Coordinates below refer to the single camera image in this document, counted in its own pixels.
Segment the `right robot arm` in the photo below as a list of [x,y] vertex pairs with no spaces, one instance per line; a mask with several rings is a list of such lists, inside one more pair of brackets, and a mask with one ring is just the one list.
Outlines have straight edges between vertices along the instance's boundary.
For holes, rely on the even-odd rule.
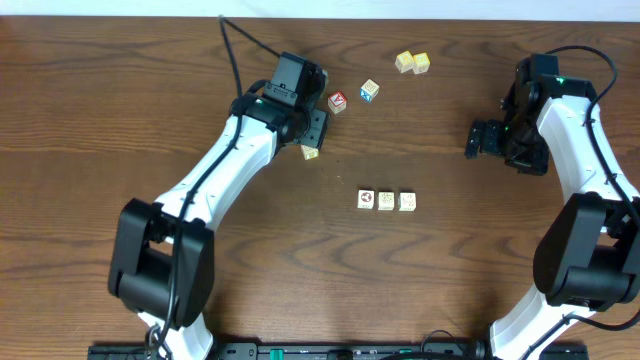
[[558,52],[533,54],[516,66],[501,102],[502,120],[476,120],[465,156],[490,154],[523,174],[542,176],[553,164],[564,205],[533,258],[534,283],[488,341],[471,350],[476,359],[571,358],[553,342],[583,323],[616,332],[635,326],[593,320],[639,293],[639,192],[619,166],[604,133],[596,91],[585,79],[559,70]]

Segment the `bright yellow block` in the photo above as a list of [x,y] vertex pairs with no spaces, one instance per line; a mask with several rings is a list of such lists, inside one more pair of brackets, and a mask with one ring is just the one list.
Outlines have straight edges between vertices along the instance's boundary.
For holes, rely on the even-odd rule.
[[413,72],[415,74],[426,73],[431,65],[430,58],[426,52],[415,54],[413,56]]

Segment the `red letter A block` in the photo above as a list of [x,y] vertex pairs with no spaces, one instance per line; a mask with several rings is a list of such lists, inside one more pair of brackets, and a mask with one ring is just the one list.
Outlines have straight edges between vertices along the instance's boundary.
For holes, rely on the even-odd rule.
[[329,109],[334,114],[338,114],[343,110],[345,110],[347,107],[347,104],[348,104],[347,98],[341,91],[337,91],[328,97]]

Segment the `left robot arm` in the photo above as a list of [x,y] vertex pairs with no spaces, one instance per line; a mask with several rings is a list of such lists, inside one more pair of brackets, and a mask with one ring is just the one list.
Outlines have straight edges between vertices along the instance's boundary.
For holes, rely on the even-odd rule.
[[322,146],[329,123],[318,108],[328,74],[284,52],[271,80],[231,104],[219,139],[172,189],[122,209],[109,292],[147,323],[145,352],[205,359],[214,344],[202,311],[214,284],[215,231],[243,188],[287,145]]

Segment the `pale yellow block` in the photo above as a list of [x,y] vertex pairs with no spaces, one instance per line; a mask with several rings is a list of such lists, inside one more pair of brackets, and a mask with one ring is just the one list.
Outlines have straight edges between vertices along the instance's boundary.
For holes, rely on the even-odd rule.
[[395,66],[400,73],[412,70],[414,67],[414,58],[409,51],[404,51],[396,56]]

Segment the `block with red emblem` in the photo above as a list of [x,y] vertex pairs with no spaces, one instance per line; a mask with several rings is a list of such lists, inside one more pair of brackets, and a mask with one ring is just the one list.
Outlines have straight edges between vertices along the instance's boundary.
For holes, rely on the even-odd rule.
[[375,192],[373,190],[359,190],[357,198],[358,209],[372,209],[375,204]]

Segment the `blue and white block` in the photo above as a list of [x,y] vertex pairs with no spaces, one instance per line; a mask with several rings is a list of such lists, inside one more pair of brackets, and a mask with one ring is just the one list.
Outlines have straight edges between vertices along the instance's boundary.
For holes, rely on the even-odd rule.
[[366,101],[371,102],[379,93],[380,86],[372,79],[368,79],[360,88],[360,96]]

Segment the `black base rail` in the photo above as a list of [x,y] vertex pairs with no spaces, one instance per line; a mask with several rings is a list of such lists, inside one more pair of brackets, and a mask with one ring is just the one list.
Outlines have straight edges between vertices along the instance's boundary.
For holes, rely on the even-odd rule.
[[[374,360],[404,353],[429,353],[427,359],[435,359],[434,354],[445,354],[465,359],[491,359],[489,350],[479,342],[436,339],[422,348],[420,345],[257,345],[255,343],[227,343],[213,346],[213,350],[204,359],[220,360],[324,360],[353,359]],[[87,351],[88,360],[116,359],[160,359],[159,355],[147,355],[142,345],[96,345]],[[585,345],[550,345],[541,353],[539,359],[546,360],[588,360]]]

